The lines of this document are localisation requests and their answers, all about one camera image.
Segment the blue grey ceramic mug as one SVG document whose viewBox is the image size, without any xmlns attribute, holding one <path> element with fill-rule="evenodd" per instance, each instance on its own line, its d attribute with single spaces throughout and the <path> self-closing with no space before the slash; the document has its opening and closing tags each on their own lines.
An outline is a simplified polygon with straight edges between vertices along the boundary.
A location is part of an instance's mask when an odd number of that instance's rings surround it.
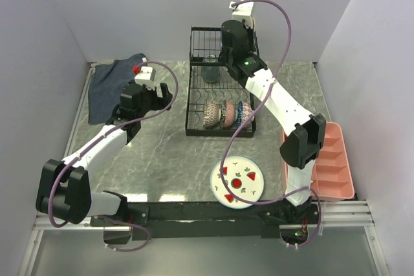
<svg viewBox="0 0 414 276">
<path fill-rule="evenodd" d="M 220 67 L 216 65 L 219 60 L 213 54 L 207 55 L 203 59 L 201 76 L 205 83 L 217 83 L 221 79 Z"/>
</svg>

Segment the blue patterned bowl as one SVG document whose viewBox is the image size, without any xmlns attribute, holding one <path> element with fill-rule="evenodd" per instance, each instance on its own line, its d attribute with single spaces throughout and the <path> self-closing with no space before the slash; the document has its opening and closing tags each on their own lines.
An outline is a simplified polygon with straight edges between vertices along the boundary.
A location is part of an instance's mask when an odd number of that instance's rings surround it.
<svg viewBox="0 0 414 276">
<path fill-rule="evenodd" d="M 239 101 L 236 105 L 237 118 L 235 119 L 236 127 L 239 128 L 253 113 L 250 104 L 244 101 Z"/>
</svg>

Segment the pink floral leaf-pattern bowl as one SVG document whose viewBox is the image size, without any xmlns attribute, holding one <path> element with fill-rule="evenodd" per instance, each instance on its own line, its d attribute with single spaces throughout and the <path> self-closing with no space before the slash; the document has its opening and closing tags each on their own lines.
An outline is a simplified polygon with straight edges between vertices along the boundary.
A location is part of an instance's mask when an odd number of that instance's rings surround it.
<svg viewBox="0 0 414 276">
<path fill-rule="evenodd" d="M 220 104 L 221 108 L 221 118 L 220 118 L 220 126 L 222 128 L 229 128 L 231 127 L 236 119 L 236 110 L 235 105 L 228 101 L 223 100 Z"/>
</svg>

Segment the blue scale pattern bowl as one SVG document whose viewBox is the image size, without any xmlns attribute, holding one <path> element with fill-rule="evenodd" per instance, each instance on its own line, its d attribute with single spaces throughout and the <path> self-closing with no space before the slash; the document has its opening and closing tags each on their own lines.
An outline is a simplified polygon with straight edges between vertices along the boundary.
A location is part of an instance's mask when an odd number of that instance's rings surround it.
<svg viewBox="0 0 414 276">
<path fill-rule="evenodd" d="M 203 127 L 205 129 L 211 129 L 218 126 L 221 119 L 221 105 L 208 102 L 204 105 L 204 117 L 203 117 Z"/>
</svg>

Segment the light blue plate underneath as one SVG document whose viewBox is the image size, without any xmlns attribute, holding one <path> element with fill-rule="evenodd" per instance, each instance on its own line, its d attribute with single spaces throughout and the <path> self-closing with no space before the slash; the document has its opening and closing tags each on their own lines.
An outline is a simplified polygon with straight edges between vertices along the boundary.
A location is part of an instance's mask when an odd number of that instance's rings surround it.
<svg viewBox="0 0 414 276">
<path fill-rule="evenodd" d="M 220 160 L 214 165 L 210 175 L 210 188 L 216 200 L 232 209 L 252 206 L 229 193 L 221 180 Z M 226 185 L 237 196 L 257 202 L 264 191 L 263 173 L 259 166 L 244 156 L 229 156 L 224 161 L 223 176 Z"/>
</svg>

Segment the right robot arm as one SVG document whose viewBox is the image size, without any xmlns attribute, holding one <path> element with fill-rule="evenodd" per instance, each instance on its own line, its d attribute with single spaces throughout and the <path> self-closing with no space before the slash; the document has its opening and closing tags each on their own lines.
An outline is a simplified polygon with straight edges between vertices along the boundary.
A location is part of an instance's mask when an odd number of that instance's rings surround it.
<svg viewBox="0 0 414 276">
<path fill-rule="evenodd" d="M 229 75 L 261 101 L 281 125 L 286 140 L 279 148 L 288 166 L 285 219 L 298 223 L 306 215 L 304 203 L 311 196 L 311 175 L 323 141 L 326 119 L 302 107 L 276 80 L 266 63 L 254 52 L 255 32 L 234 19 L 221 26 L 220 62 Z"/>
</svg>

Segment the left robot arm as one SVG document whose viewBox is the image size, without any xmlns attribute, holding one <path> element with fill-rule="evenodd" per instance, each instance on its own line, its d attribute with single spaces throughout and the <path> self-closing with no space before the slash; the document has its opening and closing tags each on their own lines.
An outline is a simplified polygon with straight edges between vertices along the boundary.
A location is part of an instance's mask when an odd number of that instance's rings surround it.
<svg viewBox="0 0 414 276">
<path fill-rule="evenodd" d="M 110 118 L 102 130 L 82 148 L 62 160 L 48 160 L 41 172 L 36 209 L 49 216 L 55 227 L 79 224 L 87 217 L 106 216 L 120 226 L 130 218 L 127 198 L 112 191 L 94 193 L 90 176 L 126 146 L 141 129 L 141 122 L 170 109 L 177 95 L 170 93 L 166 83 L 160 84 L 162 94 L 148 84 L 130 81 L 120 95 Z"/>
</svg>

